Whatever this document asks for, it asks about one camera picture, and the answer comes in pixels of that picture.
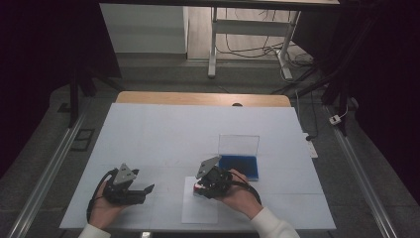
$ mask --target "dark floor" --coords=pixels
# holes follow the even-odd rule
[[[219,63],[216,79],[208,79],[204,62],[179,63],[120,63],[124,79],[116,80],[127,90],[187,91],[219,93],[270,94],[285,85],[280,79],[278,66],[270,63]],[[77,237],[79,232],[58,228],[67,205],[75,191],[79,178],[100,133],[102,123],[118,91],[96,80],[98,93],[91,98],[86,119],[80,128],[80,136],[52,183],[38,215],[26,237]],[[301,237],[383,237],[365,201],[357,181],[340,147],[329,115],[319,97],[322,89],[292,100],[299,112],[304,131],[312,136],[319,155],[314,165],[322,183],[337,229],[332,231],[299,231]],[[15,164],[0,180],[0,237],[6,237],[19,215],[46,164],[58,146],[69,121],[68,112],[59,110],[69,102],[68,87],[56,90],[51,106],[31,140],[21,152]],[[420,207],[404,187],[392,167],[360,129],[354,118],[354,110],[348,113],[348,138],[396,230],[398,237],[420,237]],[[154,237],[203,237],[199,235],[156,233]],[[221,237],[207,234],[206,237]],[[223,235],[244,237],[244,235]],[[113,233],[113,237],[140,237],[139,233]]]

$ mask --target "dark wall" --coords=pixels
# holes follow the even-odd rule
[[[352,63],[358,122],[420,203],[420,27],[417,4],[392,0]]]
[[[3,176],[77,68],[120,76],[95,1],[1,1],[0,88]]]

